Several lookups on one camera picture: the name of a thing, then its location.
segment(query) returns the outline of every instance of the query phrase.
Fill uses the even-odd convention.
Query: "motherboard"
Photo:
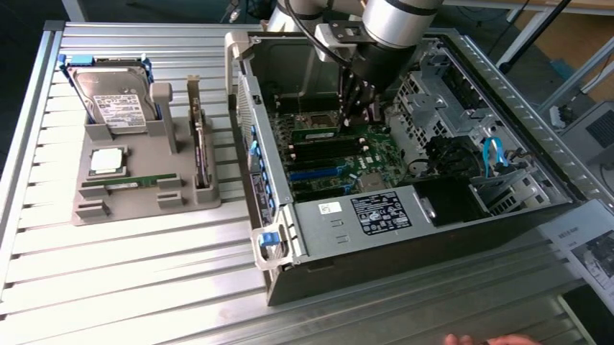
[[[385,124],[339,130],[337,111],[271,115],[285,173],[297,202],[393,188],[406,175],[405,152]]]

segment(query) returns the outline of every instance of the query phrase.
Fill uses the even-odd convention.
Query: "slotted aluminum surface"
[[[270,308],[223,92],[223,34],[254,26],[70,23],[46,32],[0,192],[0,344],[438,344],[515,331],[584,344],[557,302],[581,282],[537,233],[505,247]],[[58,52],[135,57],[174,87],[199,74],[214,119],[223,205],[75,227],[70,221],[84,110],[54,71]]]

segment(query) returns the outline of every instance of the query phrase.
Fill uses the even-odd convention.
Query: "person's hand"
[[[475,345],[470,336],[462,336],[461,339],[449,334],[445,338],[445,345]],[[489,339],[483,344],[489,345],[541,345],[535,340],[522,334],[510,334]]]

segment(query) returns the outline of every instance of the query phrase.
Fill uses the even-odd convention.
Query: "blue pcie slot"
[[[313,178],[329,178],[339,176],[343,167],[329,167],[314,171],[302,171],[290,173],[290,181],[311,180]]]

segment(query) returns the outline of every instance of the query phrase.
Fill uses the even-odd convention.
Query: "hard drive label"
[[[411,226],[397,192],[351,199],[363,232],[381,234]]]
[[[138,95],[94,96],[100,115],[110,128],[146,125],[146,116]]]

